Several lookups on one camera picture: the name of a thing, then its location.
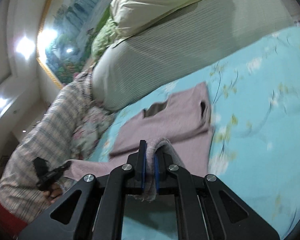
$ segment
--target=light blue floral sheet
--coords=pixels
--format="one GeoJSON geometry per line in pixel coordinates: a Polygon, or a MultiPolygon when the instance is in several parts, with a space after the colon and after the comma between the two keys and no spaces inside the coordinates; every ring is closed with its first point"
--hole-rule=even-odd
{"type": "MultiPolygon", "coordinates": [[[[215,126],[209,172],[284,239],[300,219],[300,27],[263,37],[127,106],[90,161],[107,161],[120,127],[142,109],[203,81],[215,126]]],[[[122,239],[178,239],[173,200],[128,198],[122,239]]]]}

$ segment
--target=finger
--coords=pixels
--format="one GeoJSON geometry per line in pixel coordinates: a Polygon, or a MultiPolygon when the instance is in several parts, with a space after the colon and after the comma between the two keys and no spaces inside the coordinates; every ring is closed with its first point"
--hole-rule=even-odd
{"type": "Polygon", "coordinates": [[[53,198],[55,198],[55,197],[60,196],[60,195],[62,195],[62,189],[61,189],[61,188],[58,188],[58,189],[54,190],[54,191],[51,193],[50,196],[53,197],[53,198]]]}
{"type": "Polygon", "coordinates": [[[60,188],[60,186],[57,183],[54,183],[51,185],[52,190],[56,190],[58,188],[60,188]]]}
{"type": "Polygon", "coordinates": [[[50,192],[49,192],[49,191],[43,192],[43,196],[44,196],[45,198],[50,197],[50,192]]]}
{"type": "Polygon", "coordinates": [[[59,198],[61,198],[61,196],[52,199],[52,200],[50,201],[50,203],[51,203],[51,204],[55,203],[59,198]]]}

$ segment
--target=metal bolt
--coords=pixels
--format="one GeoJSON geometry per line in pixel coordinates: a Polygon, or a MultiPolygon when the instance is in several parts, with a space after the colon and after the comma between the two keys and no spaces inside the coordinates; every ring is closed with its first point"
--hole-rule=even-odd
{"type": "Polygon", "coordinates": [[[91,182],[94,180],[94,176],[92,174],[87,174],[86,176],[83,177],[83,180],[85,182],[91,182]]]}
{"type": "Polygon", "coordinates": [[[176,164],[171,164],[171,165],[169,166],[169,170],[170,170],[170,171],[177,171],[177,170],[179,170],[179,166],[176,165],[176,164]]]}
{"type": "Polygon", "coordinates": [[[211,181],[211,182],[214,182],[217,180],[217,177],[213,174],[209,174],[207,175],[207,181],[211,181]]]}
{"type": "Polygon", "coordinates": [[[129,171],[129,170],[132,169],[132,165],[126,163],[126,164],[122,165],[122,169],[123,169],[124,171],[129,171]]]}

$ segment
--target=framed painting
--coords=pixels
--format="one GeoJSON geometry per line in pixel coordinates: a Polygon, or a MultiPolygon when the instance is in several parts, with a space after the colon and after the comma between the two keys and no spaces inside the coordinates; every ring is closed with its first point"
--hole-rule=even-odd
{"type": "Polygon", "coordinates": [[[93,63],[91,46],[110,17],[111,1],[46,1],[37,39],[37,60],[59,88],[93,63]]]}

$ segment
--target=plaid sleeve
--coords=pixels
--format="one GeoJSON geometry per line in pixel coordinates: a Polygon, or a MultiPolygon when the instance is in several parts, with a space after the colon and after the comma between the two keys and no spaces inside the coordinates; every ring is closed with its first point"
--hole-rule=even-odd
{"type": "Polygon", "coordinates": [[[13,152],[2,175],[0,203],[27,223],[48,207],[35,188],[38,179],[32,161],[43,158],[54,169],[70,159],[72,133],[92,103],[92,71],[93,66],[61,90],[43,120],[13,152]]]}

